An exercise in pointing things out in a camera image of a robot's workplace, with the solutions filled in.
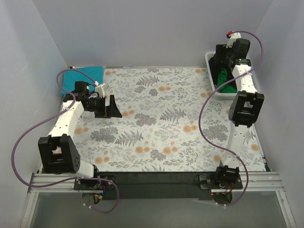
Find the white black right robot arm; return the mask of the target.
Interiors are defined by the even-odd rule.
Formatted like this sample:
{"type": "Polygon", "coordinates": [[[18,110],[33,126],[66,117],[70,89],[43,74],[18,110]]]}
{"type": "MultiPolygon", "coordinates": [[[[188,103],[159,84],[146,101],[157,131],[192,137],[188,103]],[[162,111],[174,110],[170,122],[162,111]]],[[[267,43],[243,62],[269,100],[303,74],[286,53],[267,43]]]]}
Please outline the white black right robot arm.
{"type": "Polygon", "coordinates": [[[214,62],[228,66],[236,82],[237,93],[230,107],[228,118],[230,133],[227,149],[216,169],[215,184],[225,189],[238,181],[242,147],[246,133],[257,121],[264,95],[258,93],[252,80],[251,61],[247,58],[250,41],[244,38],[230,38],[226,45],[217,45],[214,62]]]}

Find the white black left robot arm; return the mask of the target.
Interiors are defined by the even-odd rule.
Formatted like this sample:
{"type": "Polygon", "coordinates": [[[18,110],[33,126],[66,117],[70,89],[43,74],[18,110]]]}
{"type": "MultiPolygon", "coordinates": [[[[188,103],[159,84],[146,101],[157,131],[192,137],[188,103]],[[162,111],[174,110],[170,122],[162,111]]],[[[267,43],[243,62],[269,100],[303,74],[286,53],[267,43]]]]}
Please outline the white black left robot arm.
{"type": "Polygon", "coordinates": [[[38,148],[43,170],[51,174],[70,174],[74,177],[85,177],[85,185],[96,190],[100,187],[101,178],[96,175],[96,166],[84,162],[73,142],[79,118],[83,112],[93,112],[95,118],[121,118],[113,95],[109,96],[106,106],[105,93],[101,85],[95,89],[96,97],[89,91],[89,83],[76,81],[72,94],[64,96],[61,114],[47,137],[41,137],[38,148]]]}

